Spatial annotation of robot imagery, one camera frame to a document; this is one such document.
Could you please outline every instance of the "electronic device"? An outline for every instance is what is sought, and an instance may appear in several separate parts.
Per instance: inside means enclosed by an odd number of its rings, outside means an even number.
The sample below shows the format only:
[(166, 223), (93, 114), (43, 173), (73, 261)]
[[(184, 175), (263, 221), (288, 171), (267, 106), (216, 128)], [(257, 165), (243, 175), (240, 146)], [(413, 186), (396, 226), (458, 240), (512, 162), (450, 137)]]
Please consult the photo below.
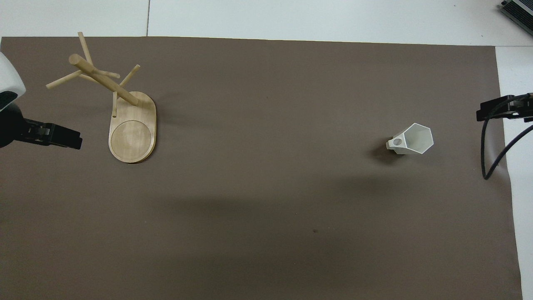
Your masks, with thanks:
[(476, 112), (476, 119), (483, 121), (483, 128), (481, 129), (481, 174), (485, 180), (489, 179), (492, 172), (496, 169), (499, 162), (505, 156), (505, 153), (511, 149), (521, 138), (523, 138), (530, 131), (533, 131), (533, 125), (526, 128), (519, 135), (517, 135), (505, 148), (498, 154), (496, 160), (490, 167), (489, 171), (485, 171), (485, 133), (487, 131), (487, 124), (490, 119), (524, 119), (524, 122), (533, 121), (533, 93), (527, 93), (519, 96), (506, 95), (480, 104), (480, 109)]
[(0, 52), (0, 148), (18, 140), (43, 146), (80, 149), (82, 138), (78, 131), (22, 117), (20, 109), (13, 102), (25, 92), (26, 87), (19, 73)]
[(532, 0), (503, 1), (500, 11), (530, 35), (533, 35)]

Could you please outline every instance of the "wooden dowel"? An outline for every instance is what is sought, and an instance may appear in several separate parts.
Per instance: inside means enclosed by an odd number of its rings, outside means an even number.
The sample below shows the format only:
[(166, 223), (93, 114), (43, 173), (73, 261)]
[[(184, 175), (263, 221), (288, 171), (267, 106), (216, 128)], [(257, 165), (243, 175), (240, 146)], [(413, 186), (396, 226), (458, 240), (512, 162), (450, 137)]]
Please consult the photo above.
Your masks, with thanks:
[(114, 118), (117, 117), (117, 92), (113, 92), (113, 111), (111, 116)]
[(61, 78), (59, 78), (58, 80), (53, 81), (53, 82), (47, 84), (47, 85), (46, 85), (46, 88), (47, 88), (47, 89), (52, 89), (52, 88), (54, 88), (54, 87), (56, 87), (56, 86), (58, 86), (58, 85), (60, 85), (60, 84), (62, 84), (62, 83), (65, 83), (65, 82), (67, 82), (67, 81), (69, 81), (69, 80), (72, 80), (72, 79), (78, 77), (78, 76), (81, 75), (81, 74), (82, 74), (82, 71), (81, 71), (81, 70), (78, 70), (78, 71), (76, 71), (76, 72), (74, 72), (74, 73), (70, 73), (70, 74), (67, 75), (67, 76), (61, 77)]
[(120, 86), (125, 86), (126, 83), (128, 83), (128, 81), (130, 81), (130, 79), (132, 78), (133, 74), (135, 74), (135, 72), (137, 72), (137, 70), (139, 70), (140, 67), (141, 66), (139, 66), (139, 65), (135, 65), (135, 67), (133, 67), (133, 69), (128, 73), (128, 75), (126, 75), (124, 80), (122, 80), (122, 82), (119, 85)]
[(96, 74), (96, 69), (93, 65), (89, 64), (85, 59), (83, 59), (78, 54), (72, 54), (68, 61), (71, 65), (76, 66), (78, 69), (83, 71), (86, 75), (92, 77), (92, 79), (98, 81), (101, 85), (105, 86), (107, 89), (109, 89), (112, 92), (117, 92), (117, 94), (124, 100), (126, 100), (128, 103), (130, 103), (133, 106), (137, 106), (139, 103), (139, 100), (130, 94), (128, 91), (126, 91), (122, 86), (118, 85), (116, 82), (111, 80), (111, 78), (103, 75)]
[(97, 74), (100, 74), (100, 75), (103, 75), (103, 76), (109, 76), (109, 77), (114, 77), (114, 78), (120, 78), (120, 74), (113, 73), (113, 72), (97, 70), (96, 73), (97, 73)]
[(89, 48), (87, 47), (87, 42), (85, 41), (85, 37), (83, 36), (83, 33), (80, 31), (78, 32), (79, 41), (82, 43), (83, 48), (83, 54), (85, 54), (85, 58), (89, 62), (89, 64), (93, 64), (93, 60), (91, 58), (91, 54), (89, 53)]
[(85, 75), (85, 74), (81, 74), (81, 75), (79, 76), (79, 78), (83, 78), (83, 79), (85, 79), (85, 80), (89, 80), (89, 81), (92, 81), (92, 82), (96, 82), (96, 83), (98, 83), (98, 81), (92, 79), (91, 77), (89, 77), (89, 76), (87, 76), (87, 75)]

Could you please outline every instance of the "white hexagonal cup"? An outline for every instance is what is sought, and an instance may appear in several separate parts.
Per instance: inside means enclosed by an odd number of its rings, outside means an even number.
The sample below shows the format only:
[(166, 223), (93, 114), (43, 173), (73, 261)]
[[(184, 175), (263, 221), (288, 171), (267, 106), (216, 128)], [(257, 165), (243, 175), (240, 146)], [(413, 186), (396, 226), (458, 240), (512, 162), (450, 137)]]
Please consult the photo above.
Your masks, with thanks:
[(386, 143), (387, 149), (396, 154), (423, 154), (433, 146), (433, 136), (429, 127), (413, 123)]

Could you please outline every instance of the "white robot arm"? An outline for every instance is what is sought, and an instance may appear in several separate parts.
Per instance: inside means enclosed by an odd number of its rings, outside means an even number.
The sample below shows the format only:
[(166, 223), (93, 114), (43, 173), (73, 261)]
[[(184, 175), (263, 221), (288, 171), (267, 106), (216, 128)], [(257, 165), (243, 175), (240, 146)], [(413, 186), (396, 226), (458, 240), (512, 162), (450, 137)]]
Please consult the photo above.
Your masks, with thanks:
[(18, 140), (43, 146), (80, 149), (82, 138), (78, 131), (22, 117), (13, 101), (25, 92), (26, 87), (19, 73), (0, 52), (0, 148)]
[(19, 73), (0, 52), (0, 112), (26, 92)]

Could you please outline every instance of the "oval wooden base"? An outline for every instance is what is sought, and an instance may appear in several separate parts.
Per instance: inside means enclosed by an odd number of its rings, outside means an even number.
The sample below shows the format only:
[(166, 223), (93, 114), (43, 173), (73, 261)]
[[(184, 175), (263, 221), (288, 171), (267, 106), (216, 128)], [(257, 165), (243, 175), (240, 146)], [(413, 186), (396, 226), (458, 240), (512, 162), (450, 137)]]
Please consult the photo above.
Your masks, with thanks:
[(156, 145), (156, 105), (142, 92), (130, 92), (139, 99), (133, 106), (117, 99), (117, 117), (109, 126), (109, 149), (118, 160), (135, 163), (148, 157)]

